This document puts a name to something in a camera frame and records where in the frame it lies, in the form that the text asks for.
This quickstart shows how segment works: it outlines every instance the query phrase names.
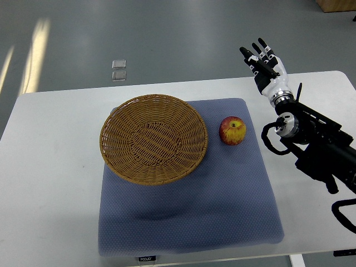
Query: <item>robot finger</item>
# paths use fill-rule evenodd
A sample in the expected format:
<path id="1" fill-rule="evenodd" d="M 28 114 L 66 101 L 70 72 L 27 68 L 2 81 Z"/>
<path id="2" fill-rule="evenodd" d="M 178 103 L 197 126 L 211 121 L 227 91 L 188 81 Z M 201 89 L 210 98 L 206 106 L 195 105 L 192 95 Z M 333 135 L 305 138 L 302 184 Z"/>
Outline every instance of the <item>robot finger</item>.
<path id="1" fill-rule="evenodd" d="M 258 38 L 258 42 L 262 45 L 263 49 L 266 51 L 268 59 L 271 60 L 275 57 L 273 50 L 262 40 L 262 38 Z"/>
<path id="2" fill-rule="evenodd" d="M 252 43 L 252 47 L 256 50 L 261 60 L 267 64 L 269 60 L 266 54 L 255 43 Z"/>
<path id="3" fill-rule="evenodd" d="M 254 65 L 252 65 L 246 58 L 244 58 L 244 62 L 250 67 L 250 70 L 252 70 L 254 76 L 256 76 L 258 71 L 255 69 Z"/>

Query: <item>wicker basket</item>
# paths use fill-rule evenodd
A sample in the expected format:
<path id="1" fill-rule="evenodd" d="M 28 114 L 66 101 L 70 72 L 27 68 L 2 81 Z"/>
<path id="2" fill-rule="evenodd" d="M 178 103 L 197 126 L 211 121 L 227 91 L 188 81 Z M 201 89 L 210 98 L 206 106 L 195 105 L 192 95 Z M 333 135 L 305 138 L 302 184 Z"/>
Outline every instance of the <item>wicker basket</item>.
<path id="1" fill-rule="evenodd" d="M 133 98 L 114 109 L 100 133 L 105 163 L 140 185 L 163 185 L 191 173 L 207 149 L 207 130 L 188 103 L 167 95 Z"/>

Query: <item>small label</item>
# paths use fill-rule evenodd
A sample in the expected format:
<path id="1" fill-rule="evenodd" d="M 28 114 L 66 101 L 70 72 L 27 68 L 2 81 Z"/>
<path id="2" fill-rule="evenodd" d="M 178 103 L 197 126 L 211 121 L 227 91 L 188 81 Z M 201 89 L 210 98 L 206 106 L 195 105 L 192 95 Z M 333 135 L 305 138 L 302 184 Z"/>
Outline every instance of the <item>small label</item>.
<path id="1" fill-rule="evenodd" d="M 155 261 L 156 256 L 139 257 L 139 261 Z"/>

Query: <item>black cable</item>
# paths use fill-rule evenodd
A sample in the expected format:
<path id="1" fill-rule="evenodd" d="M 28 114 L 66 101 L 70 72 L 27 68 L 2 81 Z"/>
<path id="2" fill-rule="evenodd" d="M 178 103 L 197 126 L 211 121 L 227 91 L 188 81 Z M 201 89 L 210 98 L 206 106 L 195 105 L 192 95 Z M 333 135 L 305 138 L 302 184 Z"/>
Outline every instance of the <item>black cable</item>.
<path id="1" fill-rule="evenodd" d="M 263 130 L 262 130 L 262 133 L 261 133 L 261 138 L 262 138 L 262 141 L 263 143 L 265 144 L 265 146 L 270 150 L 272 151 L 274 154 L 277 154 L 279 156 L 283 156 L 283 155 L 286 155 L 290 152 L 289 149 L 286 149 L 286 150 L 283 150 L 283 151 L 279 151 L 277 150 L 271 143 L 271 141 L 269 141 L 268 139 L 268 131 L 269 129 L 271 128 L 274 128 L 274 127 L 282 127 L 284 125 L 283 122 L 272 122 L 272 123 L 269 123 L 267 125 L 265 125 L 263 127 Z"/>
<path id="2" fill-rule="evenodd" d="M 345 215 L 341 213 L 339 210 L 340 207 L 343 206 L 350 206 L 350 205 L 356 205 L 356 199 L 348 199 L 348 200 L 340 200 L 335 202 L 332 205 L 332 212 L 336 219 L 348 230 L 356 234 L 356 226 L 352 224 L 352 222 L 349 221 L 349 219 L 346 218 Z"/>

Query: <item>woven basket rim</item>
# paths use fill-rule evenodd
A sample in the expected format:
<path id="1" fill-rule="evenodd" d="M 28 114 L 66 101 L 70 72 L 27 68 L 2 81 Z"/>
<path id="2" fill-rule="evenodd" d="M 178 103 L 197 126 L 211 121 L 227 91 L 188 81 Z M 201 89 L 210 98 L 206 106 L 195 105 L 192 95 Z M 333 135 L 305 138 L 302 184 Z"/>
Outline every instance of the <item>woven basket rim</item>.
<path id="1" fill-rule="evenodd" d="M 125 106 L 129 106 L 130 103 L 133 102 L 137 102 L 140 99 L 147 99 L 147 98 L 152 98 L 152 99 L 157 99 L 157 98 L 168 98 L 171 100 L 174 100 L 176 102 L 179 103 L 179 105 L 184 105 L 186 108 L 188 108 L 191 112 L 194 113 L 194 115 L 196 116 L 196 118 L 199 120 L 199 123 L 202 127 L 202 130 L 204 132 L 204 144 L 203 144 L 203 148 L 200 151 L 201 155 L 198 158 L 198 160 L 196 160 L 196 162 L 192 165 L 192 167 L 186 171 L 183 171 L 180 175 L 175 176 L 174 178 L 170 178 L 168 180 L 162 180 L 162 181 L 158 181 L 158 182 L 151 182 L 151 181 L 138 181 L 135 180 L 131 177 L 127 177 L 123 174 L 121 174 L 120 172 L 117 171 L 116 167 L 110 162 L 110 159 L 108 159 L 106 153 L 105 153 L 105 149 L 103 147 L 103 138 L 105 137 L 105 135 L 103 134 L 108 122 L 114 118 L 115 114 L 117 114 L 118 112 L 120 112 L 120 109 L 125 107 Z M 202 119 L 202 117 L 200 116 L 200 114 L 187 102 L 174 97 L 174 96 L 169 96 L 169 95 L 164 95 L 164 94 L 148 94 L 148 95 L 142 95 L 142 96 L 137 96 L 134 97 L 132 99 L 129 99 L 127 101 L 125 101 L 124 103 L 122 103 L 121 105 L 119 105 L 118 107 L 114 108 L 110 115 L 108 116 L 108 118 L 105 120 L 105 123 L 102 126 L 101 132 L 100 132 L 100 152 L 101 155 L 104 159 L 105 164 L 111 169 L 111 171 L 113 171 L 118 177 L 129 181 L 129 182 L 133 182 L 135 184 L 139 184 L 139 185 L 164 185 L 164 184 L 169 184 L 171 182 L 177 181 L 185 176 L 187 176 L 188 174 L 190 174 L 192 171 L 194 171 L 196 169 L 196 167 L 200 164 L 200 162 L 203 160 L 205 154 L 206 154 L 206 150 L 207 150 L 207 143 L 208 143 L 208 135 L 207 135 L 207 129 L 206 129 L 206 125 L 204 123 L 204 120 Z"/>

